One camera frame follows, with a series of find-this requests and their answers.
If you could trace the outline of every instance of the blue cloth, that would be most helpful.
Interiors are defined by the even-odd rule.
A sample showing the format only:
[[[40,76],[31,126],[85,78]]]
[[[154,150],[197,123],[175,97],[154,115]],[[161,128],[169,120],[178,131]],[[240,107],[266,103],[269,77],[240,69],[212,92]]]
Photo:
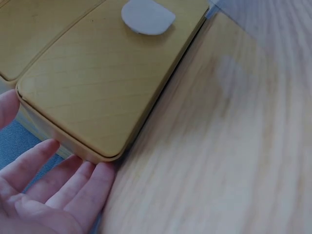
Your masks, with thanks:
[[[34,147],[39,142],[40,140],[38,138],[14,120],[9,126],[0,131],[0,169],[13,162],[19,155]],[[63,158],[54,155],[39,171],[29,186],[42,178],[43,175],[62,161]],[[90,233],[96,233],[99,221],[100,215]]]

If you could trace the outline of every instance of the wood grain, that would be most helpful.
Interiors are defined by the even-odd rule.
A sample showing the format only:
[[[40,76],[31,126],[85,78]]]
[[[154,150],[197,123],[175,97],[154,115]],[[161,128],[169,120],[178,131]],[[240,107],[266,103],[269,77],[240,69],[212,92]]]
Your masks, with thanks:
[[[89,148],[94,162],[112,160],[128,146],[208,10],[206,0],[159,0],[176,20],[167,32],[152,37],[124,24],[126,2],[105,1],[56,41],[18,83],[22,103],[59,128],[58,140],[65,132]],[[73,152],[87,157],[86,151]]]
[[[264,44],[222,13],[205,23],[121,167],[100,233],[312,233],[310,33],[268,15],[277,28]]]
[[[77,20],[104,0],[0,1],[0,74],[14,80]]]

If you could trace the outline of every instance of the hand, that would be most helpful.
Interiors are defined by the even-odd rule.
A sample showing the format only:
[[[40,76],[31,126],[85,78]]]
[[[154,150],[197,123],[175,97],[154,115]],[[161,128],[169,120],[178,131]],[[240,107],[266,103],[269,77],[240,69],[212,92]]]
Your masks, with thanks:
[[[16,116],[14,90],[0,96],[0,129]],[[97,166],[71,156],[22,191],[59,148],[46,140],[0,170],[1,233],[83,234],[92,227],[114,179],[108,163]]]

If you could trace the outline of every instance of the white sticker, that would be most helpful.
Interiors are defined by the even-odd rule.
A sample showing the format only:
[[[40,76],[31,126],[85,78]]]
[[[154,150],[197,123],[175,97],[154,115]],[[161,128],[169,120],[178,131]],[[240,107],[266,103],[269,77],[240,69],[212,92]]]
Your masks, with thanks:
[[[174,13],[153,0],[129,0],[121,17],[134,32],[146,35],[163,34],[176,19]]]

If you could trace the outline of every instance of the yellow container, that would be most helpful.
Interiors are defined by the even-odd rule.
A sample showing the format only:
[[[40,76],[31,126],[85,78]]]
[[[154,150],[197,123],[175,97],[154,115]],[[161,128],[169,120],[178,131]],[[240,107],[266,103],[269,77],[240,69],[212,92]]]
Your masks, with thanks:
[[[9,1],[0,11],[17,2],[26,1]],[[115,160],[131,145],[209,7],[206,0],[157,0],[176,20],[163,35],[145,36],[121,19],[127,0],[27,2],[38,4],[32,17],[42,19],[37,31],[19,36],[38,35],[40,43],[17,40],[25,49],[21,63],[13,52],[6,63],[0,57],[0,71],[19,79],[25,116],[42,136],[94,163]]]

